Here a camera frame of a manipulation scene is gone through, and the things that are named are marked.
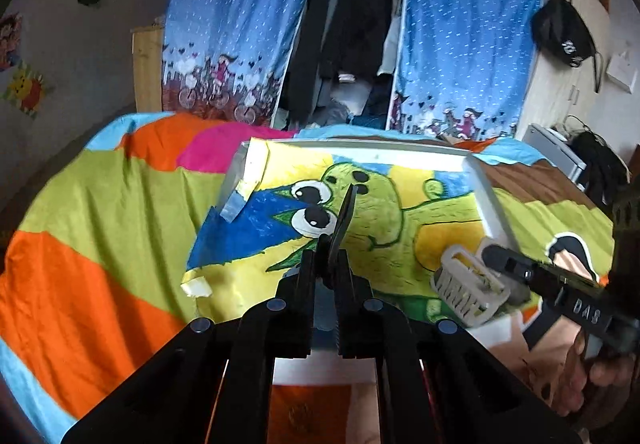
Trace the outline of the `person's right hand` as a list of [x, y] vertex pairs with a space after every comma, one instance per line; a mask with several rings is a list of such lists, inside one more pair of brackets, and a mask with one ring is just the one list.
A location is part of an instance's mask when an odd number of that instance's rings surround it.
[[567, 351], [552, 400], [552, 409], [561, 417], [579, 412], [585, 403], [584, 391], [588, 384], [598, 388], [628, 386], [634, 376], [634, 354], [586, 365], [582, 361], [585, 346], [585, 332], [580, 331]]

